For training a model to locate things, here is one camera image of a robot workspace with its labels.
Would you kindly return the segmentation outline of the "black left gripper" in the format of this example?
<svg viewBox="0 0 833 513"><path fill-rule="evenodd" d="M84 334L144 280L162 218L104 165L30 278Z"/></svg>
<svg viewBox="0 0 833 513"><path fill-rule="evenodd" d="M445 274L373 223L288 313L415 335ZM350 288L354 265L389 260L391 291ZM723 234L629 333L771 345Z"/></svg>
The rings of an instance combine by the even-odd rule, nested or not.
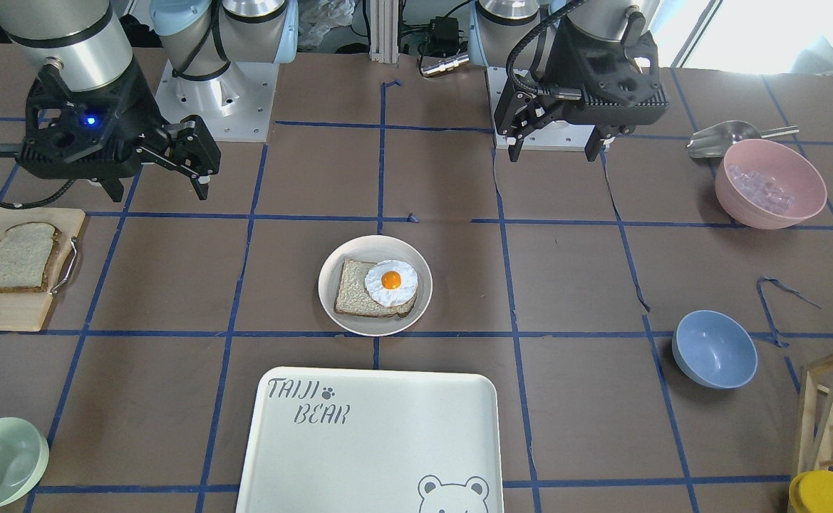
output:
<svg viewBox="0 0 833 513"><path fill-rule="evenodd" d="M549 95L503 90L495 107L495 132L505 136L511 162L519 159L530 135L552 121L594 126L585 145L595 162L616 134L653 125L669 110L661 83L658 48L648 31L645 11L599 11L613 24L606 39L576 22L573 11L557 23L555 38L540 78Z"/></svg>

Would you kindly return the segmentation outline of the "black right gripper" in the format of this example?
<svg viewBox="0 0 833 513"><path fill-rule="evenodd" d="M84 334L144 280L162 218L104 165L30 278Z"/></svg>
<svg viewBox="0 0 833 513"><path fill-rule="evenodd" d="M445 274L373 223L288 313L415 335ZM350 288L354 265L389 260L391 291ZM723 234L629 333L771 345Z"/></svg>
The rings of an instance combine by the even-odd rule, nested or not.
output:
<svg viewBox="0 0 833 513"><path fill-rule="evenodd" d="M46 63L25 109L16 161L42 179L99 179L113 202L123 201L121 178L136 175L142 162L188 177L200 200L220 169L221 150L204 119L191 114L167 124L137 61L110 84L81 92Z"/></svg>

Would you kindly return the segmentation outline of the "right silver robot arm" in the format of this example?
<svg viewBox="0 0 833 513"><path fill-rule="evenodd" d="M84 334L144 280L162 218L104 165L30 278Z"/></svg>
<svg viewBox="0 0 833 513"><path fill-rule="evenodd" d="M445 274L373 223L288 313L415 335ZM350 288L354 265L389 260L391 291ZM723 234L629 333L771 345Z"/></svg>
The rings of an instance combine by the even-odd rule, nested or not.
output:
<svg viewBox="0 0 833 513"><path fill-rule="evenodd" d="M175 113L161 111L110 2L0 1L1 28L37 71L26 96L23 139L0 144L0 158L62 181L43 200L0 201L0 207L45 207L78 180L100 185L120 202L122 179L146 163L181 173L207 199L223 138L210 125L261 115L260 87L240 65L293 61L299 4L152 1L150 13L171 65Z"/></svg>

